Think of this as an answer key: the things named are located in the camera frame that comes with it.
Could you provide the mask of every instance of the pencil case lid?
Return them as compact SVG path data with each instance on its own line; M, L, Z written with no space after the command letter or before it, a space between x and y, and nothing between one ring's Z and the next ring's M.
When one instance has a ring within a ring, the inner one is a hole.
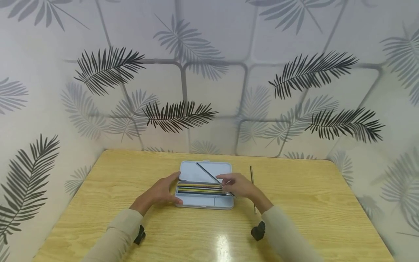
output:
M196 163L199 163L214 177L220 174L231 173L231 164L226 162L211 162L211 161L183 161L181 163L179 180L192 182L208 182L214 183Z

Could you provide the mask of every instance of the wallpaper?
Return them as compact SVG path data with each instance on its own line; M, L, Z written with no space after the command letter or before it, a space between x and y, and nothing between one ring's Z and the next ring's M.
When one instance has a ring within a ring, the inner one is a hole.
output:
M0 0L0 262L31 261L107 148L330 160L415 261L418 10Z

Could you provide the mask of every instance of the open pencil case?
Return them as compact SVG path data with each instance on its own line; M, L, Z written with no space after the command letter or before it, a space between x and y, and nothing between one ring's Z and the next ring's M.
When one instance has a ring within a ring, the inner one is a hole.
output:
M221 187L215 184L200 167L199 163L212 176L231 173L231 164L211 161L183 161L181 163L179 182L176 185L175 196L183 200L183 205L176 205L184 208L210 208L210 209L232 209L234 199L232 195L221 192Z

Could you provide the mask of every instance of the beige sleeve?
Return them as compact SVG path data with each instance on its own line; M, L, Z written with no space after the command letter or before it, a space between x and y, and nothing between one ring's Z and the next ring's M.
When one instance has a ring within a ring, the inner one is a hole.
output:
M141 220L142 215L135 210L119 212L81 262L119 262L138 236Z
M268 242L284 262L323 262L294 223L276 206L262 214Z

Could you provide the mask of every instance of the hand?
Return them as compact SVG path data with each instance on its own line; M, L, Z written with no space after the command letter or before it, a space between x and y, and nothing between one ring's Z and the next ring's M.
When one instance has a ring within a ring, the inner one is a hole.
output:
M222 189L225 192L232 192L237 196L252 198L260 191L240 173L222 174L216 176L216 178L222 179Z
M170 194L170 185L178 179L180 171L171 174L168 177L160 178L146 192L137 197L130 209L138 211L141 215L145 215L148 209L156 203L171 202L182 205L183 201Z
M265 194L240 173L218 175L216 178L222 179L224 192L232 192L236 196L247 197L255 204L261 214L273 206Z

